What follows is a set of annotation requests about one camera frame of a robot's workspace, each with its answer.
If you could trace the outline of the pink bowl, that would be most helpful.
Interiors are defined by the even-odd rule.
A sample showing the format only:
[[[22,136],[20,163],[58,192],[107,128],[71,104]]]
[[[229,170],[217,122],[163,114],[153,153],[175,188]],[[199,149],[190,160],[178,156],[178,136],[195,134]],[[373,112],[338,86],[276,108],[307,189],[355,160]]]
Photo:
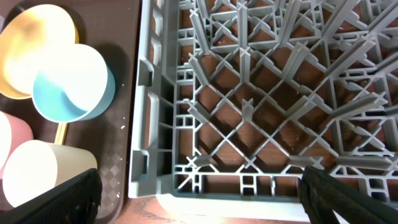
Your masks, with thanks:
[[[1,179],[10,155],[22,143],[33,138],[30,126],[24,120],[1,112]]]

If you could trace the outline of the white cup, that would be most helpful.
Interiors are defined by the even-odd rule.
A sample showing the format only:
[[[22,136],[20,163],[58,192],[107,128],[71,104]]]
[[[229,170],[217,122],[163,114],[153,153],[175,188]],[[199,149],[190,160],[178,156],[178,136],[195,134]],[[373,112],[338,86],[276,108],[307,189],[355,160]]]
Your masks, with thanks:
[[[5,198],[18,207],[82,172],[97,168],[87,150],[39,140],[21,144],[9,157],[2,187]]]

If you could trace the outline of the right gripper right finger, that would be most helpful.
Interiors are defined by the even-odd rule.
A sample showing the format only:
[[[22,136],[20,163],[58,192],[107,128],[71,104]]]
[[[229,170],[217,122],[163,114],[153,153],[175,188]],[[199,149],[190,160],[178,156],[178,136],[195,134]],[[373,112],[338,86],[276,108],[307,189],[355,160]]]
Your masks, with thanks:
[[[306,166],[298,196],[311,223],[397,223],[397,210],[363,195],[320,169]]]

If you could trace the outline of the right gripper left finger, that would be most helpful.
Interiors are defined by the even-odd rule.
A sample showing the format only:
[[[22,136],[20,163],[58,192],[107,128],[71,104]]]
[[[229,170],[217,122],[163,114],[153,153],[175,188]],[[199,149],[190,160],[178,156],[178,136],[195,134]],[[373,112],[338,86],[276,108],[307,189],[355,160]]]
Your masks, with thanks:
[[[2,213],[1,223],[94,223],[102,190],[98,169],[88,169]]]

